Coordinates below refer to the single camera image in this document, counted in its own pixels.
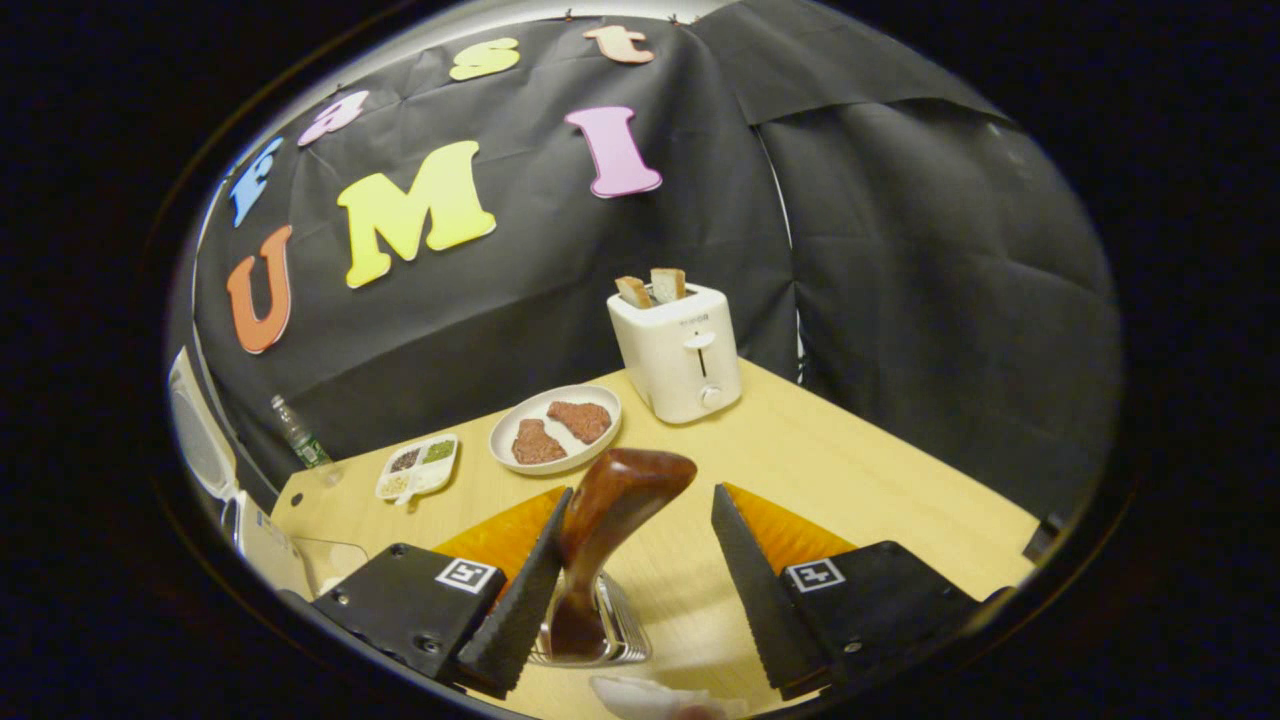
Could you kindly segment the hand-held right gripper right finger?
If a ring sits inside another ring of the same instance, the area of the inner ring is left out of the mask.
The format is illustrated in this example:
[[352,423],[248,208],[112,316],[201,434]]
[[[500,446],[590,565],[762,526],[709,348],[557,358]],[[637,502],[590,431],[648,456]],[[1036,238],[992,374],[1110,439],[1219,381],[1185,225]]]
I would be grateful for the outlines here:
[[864,691],[928,657],[979,602],[900,543],[856,547],[730,483],[710,523],[782,698]]

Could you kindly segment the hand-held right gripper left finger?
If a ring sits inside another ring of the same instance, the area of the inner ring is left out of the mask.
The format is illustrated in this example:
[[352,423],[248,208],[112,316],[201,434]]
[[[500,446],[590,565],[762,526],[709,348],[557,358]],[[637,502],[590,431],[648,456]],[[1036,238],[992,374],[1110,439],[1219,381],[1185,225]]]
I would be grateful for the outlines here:
[[554,487],[434,550],[393,543],[311,605],[422,676],[503,698],[561,574],[557,538],[572,495]]

